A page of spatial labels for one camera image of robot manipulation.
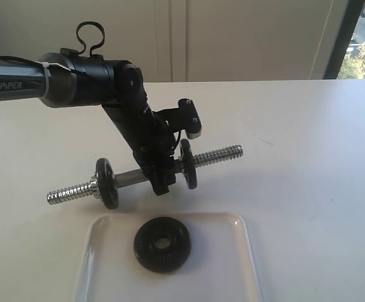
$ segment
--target white table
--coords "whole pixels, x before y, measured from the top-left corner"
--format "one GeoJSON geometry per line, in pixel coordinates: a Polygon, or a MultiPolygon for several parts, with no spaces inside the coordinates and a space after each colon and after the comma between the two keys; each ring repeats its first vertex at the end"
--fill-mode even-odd
{"type": "MultiPolygon", "coordinates": [[[[249,231],[272,301],[365,301],[365,81],[146,84],[153,110],[192,98],[195,153],[241,143],[240,160],[201,168],[156,197],[120,190],[117,211],[229,211],[249,231]]],[[[93,198],[49,206],[47,191],[89,180],[99,157],[137,167],[100,107],[0,103],[0,301],[69,301],[93,198]]]]}

